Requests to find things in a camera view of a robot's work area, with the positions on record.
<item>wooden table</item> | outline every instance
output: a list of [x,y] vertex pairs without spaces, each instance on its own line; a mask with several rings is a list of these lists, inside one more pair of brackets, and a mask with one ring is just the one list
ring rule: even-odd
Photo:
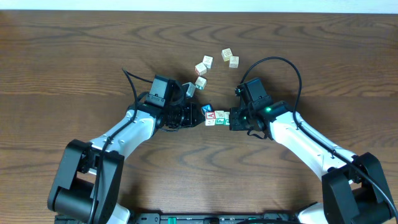
[[[53,222],[47,197],[66,144],[103,134],[133,101],[121,67],[194,82],[204,55],[213,68],[195,94],[218,110],[238,105],[233,90],[251,64],[291,60],[303,80],[298,111],[337,144],[377,156],[397,203],[397,40],[390,15],[0,12],[0,222]],[[239,68],[224,63],[225,48]],[[263,63],[253,77],[275,100],[294,102],[297,77],[284,62]],[[320,181],[285,147],[204,125],[141,144],[119,193],[127,208],[164,213],[261,213],[321,200]]]

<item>blue cube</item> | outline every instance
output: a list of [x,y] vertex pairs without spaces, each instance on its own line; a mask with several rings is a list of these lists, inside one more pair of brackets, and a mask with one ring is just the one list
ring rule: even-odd
[[213,109],[211,108],[211,105],[205,105],[201,107],[201,111],[203,114],[206,114],[206,112],[212,112]]

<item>white background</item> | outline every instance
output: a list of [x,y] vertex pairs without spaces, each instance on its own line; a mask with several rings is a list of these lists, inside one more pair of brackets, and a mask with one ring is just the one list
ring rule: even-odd
[[398,0],[0,0],[0,9],[398,13]]

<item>cube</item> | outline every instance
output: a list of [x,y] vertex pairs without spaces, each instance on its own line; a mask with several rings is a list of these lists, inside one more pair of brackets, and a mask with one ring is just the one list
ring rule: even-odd
[[237,68],[239,65],[239,57],[238,56],[231,56],[229,59],[229,67],[230,68]]
[[211,107],[211,105],[205,105],[201,107],[201,112],[203,114],[206,114],[206,112],[212,112],[213,108]]
[[211,68],[211,64],[213,63],[213,57],[205,55],[202,62],[206,66],[206,68]]
[[200,62],[195,66],[195,72],[197,72],[198,75],[204,75],[207,72],[206,65]]
[[182,88],[185,91],[185,97],[187,99],[190,99],[193,97],[193,94],[196,90],[195,85],[192,82],[186,83],[184,85],[182,85]]
[[205,114],[205,125],[206,126],[213,126],[216,124],[216,115],[214,112],[206,112]]
[[224,112],[225,119],[224,119],[224,125],[229,125],[229,112]]
[[224,111],[214,111],[216,115],[216,125],[224,125],[225,113]]
[[203,90],[206,86],[206,78],[202,78],[202,77],[198,77],[197,81],[195,82],[195,86],[199,89],[199,90]]
[[223,56],[224,62],[228,61],[229,58],[232,56],[232,51],[231,49],[224,49],[221,51],[221,56]]

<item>tabletop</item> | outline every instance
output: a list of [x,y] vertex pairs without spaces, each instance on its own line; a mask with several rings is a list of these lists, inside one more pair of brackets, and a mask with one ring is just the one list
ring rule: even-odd
[[[398,17],[103,11],[0,12],[0,223],[52,223],[47,197],[63,150],[113,127],[133,102],[121,68],[142,78],[197,79],[216,110],[239,105],[234,88],[254,62],[292,61],[302,74],[298,112],[323,135],[381,162],[398,202]],[[221,57],[230,48],[239,67]],[[294,102],[295,72],[257,66],[268,94]],[[150,83],[134,81],[137,92]],[[163,213],[261,213],[322,201],[316,175],[271,140],[205,126],[158,132],[126,159],[119,203]]]

